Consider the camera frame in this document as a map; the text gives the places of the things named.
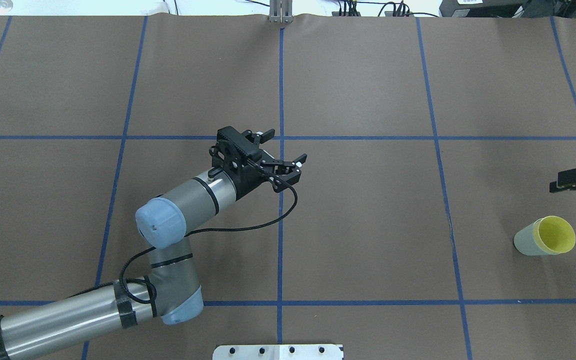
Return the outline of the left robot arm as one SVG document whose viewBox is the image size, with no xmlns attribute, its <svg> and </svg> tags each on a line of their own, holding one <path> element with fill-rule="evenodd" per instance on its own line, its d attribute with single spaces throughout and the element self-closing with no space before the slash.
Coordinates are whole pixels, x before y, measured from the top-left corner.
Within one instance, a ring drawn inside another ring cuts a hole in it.
<svg viewBox="0 0 576 360">
<path fill-rule="evenodd" d="M 274 136 L 274 129 L 218 129 L 208 151 L 210 167 L 135 212 L 148 248 L 129 258 L 117 279 L 0 315 L 0 360 L 33 360 L 150 319 L 176 325 L 201 314 L 204 300 L 190 236 L 214 232 L 204 224 L 263 183 L 276 193 L 291 191 L 298 200 L 294 186 L 307 154 L 290 161 L 272 156 L 262 145 Z"/>
</svg>

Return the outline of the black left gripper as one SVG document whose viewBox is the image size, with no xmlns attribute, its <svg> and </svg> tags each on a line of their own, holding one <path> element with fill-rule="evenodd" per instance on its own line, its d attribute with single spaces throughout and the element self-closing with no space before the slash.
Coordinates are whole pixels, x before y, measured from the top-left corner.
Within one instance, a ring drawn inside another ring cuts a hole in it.
<svg viewBox="0 0 576 360">
<path fill-rule="evenodd" d="M 302 153 L 292 161 L 277 159 L 267 153 L 263 155 L 260 146 L 274 137 L 275 129 L 247 129 L 243 132 L 233 126 L 218 129 L 215 145 L 209 149 L 212 158 L 209 178 L 214 179 L 218 174 L 226 173 L 233 184 L 236 201 L 260 186 L 266 178 L 275 193 L 281 193 L 289 185 L 297 184 L 307 154 Z"/>
</svg>

